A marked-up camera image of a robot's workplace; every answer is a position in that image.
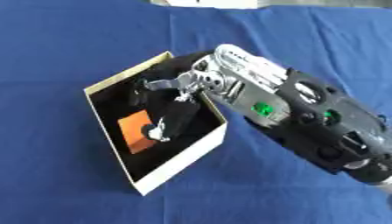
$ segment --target circular hole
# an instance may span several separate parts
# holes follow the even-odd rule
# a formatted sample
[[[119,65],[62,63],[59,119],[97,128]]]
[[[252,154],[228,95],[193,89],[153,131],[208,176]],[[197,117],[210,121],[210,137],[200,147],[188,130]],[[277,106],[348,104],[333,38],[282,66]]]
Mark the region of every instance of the circular hole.
[[[310,124],[310,123],[313,123],[314,121],[316,121],[316,116],[313,113],[303,113],[299,117],[299,121],[302,124]]]
[[[309,104],[321,103],[321,94],[313,84],[306,81],[299,81],[295,84],[295,88],[303,101]]]
[[[330,93],[330,94],[336,94],[336,89],[332,88],[332,87],[327,87],[326,88],[326,92]]]
[[[325,126],[332,126],[334,124],[339,123],[341,120],[341,116],[338,112],[333,109],[328,109],[324,112],[323,124]]]

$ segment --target box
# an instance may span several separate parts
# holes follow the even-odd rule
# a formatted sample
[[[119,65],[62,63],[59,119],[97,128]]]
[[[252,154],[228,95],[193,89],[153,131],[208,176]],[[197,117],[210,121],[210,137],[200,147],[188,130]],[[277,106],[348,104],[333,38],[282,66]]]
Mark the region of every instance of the box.
[[[152,65],[171,58],[170,52],[164,52],[142,64],[84,89],[87,100],[127,179],[142,195],[157,188],[220,145],[228,126],[225,117],[202,93],[199,96],[202,105],[201,110],[195,118],[198,121],[193,124],[199,132],[186,133],[187,138],[185,137],[186,134],[183,138],[179,136],[178,139],[171,141],[171,145],[167,143],[162,146],[163,144],[161,144],[164,150],[157,150],[158,147],[152,147],[145,150],[147,152],[143,151],[137,154],[131,154],[124,150],[124,142],[122,142],[124,140],[118,135],[119,130],[114,124],[115,118],[113,118],[115,116],[111,115],[116,113],[113,111],[122,110],[124,103],[121,101],[121,91],[126,87],[126,83],[132,81],[138,74],[146,73],[145,71],[149,71],[148,68]]]

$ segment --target white object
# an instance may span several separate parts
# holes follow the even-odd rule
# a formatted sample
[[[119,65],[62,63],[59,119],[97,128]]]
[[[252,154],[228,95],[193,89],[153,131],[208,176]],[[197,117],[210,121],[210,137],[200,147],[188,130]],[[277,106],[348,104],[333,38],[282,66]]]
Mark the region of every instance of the white object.
[[[214,7],[220,9],[256,9],[257,0],[165,0],[171,6]]]

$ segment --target blue tablecloth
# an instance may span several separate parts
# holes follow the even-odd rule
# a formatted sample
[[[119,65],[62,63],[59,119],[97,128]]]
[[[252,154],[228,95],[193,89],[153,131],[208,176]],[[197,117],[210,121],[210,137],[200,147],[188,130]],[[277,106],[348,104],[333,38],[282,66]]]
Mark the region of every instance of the blue tablecloth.
[[[82,89],[163,51],[238,45],[392,116],[392,11],[0,3],[0,223],[391,223],[387,195],[329,175],[223,108],[225,143],[143,198]]]

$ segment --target robotic hand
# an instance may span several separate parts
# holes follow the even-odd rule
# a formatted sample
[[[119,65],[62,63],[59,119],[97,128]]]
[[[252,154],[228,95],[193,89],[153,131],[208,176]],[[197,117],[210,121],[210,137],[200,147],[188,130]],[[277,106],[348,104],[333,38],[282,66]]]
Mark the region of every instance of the robotic hand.
[[[220,45],[189,62],[191,69],[176,79],[146,80],[144,87],[176,88],[182,102],[203,90],[325,171],[343,171],[392,192],[392,136],[385,116],[315,77],[234,45]]]

